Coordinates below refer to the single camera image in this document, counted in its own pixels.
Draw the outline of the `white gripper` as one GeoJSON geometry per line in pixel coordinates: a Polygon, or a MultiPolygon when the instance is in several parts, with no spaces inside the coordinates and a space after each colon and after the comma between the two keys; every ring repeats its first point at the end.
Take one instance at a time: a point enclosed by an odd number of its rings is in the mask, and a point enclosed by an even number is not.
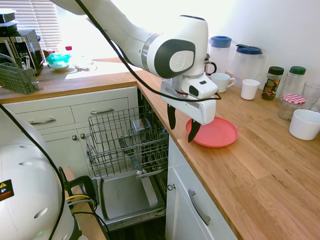
{"type": "Polygon", "coordinates": [[[197,135],[201,124],[206,125],[214,120],[216,113],[214,94],[217,93],[217,85],[208,76],[163,78],[160,92],[180,99],[178,101],[162,97],[167,102],[167,117],[171,130],[176,126],[176,109],[191,118],[189,143],[197,135]]]}

